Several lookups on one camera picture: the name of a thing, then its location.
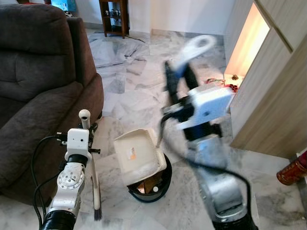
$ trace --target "sticker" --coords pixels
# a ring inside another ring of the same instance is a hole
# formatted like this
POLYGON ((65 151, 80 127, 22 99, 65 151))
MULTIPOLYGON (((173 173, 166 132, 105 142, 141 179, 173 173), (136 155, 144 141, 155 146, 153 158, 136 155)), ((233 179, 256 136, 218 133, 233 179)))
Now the sticker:
POLYGON ((128 157, 128 160, 135 160, 136 159, 134 148, 127 151, 127 157, 128 157))

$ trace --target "bottle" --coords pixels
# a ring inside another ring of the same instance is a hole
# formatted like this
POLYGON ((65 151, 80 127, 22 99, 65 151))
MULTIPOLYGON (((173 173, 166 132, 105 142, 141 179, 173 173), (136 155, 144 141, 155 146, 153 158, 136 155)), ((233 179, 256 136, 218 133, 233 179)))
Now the bottle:
POLYGON ((307 176, 307 151, 277 173, 277 179, 284 185, 292 185, 307 176))

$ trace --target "sofa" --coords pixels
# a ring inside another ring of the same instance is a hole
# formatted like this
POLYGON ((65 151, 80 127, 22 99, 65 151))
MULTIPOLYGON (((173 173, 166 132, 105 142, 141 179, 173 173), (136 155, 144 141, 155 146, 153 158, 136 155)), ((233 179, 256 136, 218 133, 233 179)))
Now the sofa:
MULTIPOLYGON (((0 5, 0 192, 26 204, 35 189, 30 159, 40 139, 93 123, 104 103, 83 21, 56 7, 0 5)), ((47 141, 38 151, 38 183, 58 172, 66 148, 47 141)), ((56 187, 41 189, 47 203, 56 187)))

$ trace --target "white dustpan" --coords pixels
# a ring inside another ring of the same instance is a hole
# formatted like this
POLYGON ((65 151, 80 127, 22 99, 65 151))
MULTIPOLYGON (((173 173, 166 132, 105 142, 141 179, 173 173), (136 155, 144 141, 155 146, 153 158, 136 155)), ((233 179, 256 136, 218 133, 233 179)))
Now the white dustpan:
POLYGON ((125 185, 142 181, 166 168, 164 154, 156 148, 156 142, 153 129, 137 129, 114 140, 125 185))

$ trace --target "wall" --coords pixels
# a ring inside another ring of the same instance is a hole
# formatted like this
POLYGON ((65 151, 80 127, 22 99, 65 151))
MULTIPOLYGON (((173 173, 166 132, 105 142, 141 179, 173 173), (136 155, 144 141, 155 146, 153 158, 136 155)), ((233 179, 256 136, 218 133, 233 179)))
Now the wall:
POLYGON ((152 0, 151 27, 223 35, 234 3, 235 0, 152 0))
POLYGON ((131 31, 150 33, 151 1, 155 0, 129 0, 129 20, 131 31))
POLYGON ((99 0, 75 0, 77 11, 73 12, 76 17, 81 17, 86 23, 102 24, 99 0))
MULTIPOLYGON (((129 0, 130 30, 223 35, 235 0, 129 0)), ((76 0, 75 16, 102 24, 99 0, 76 0)))

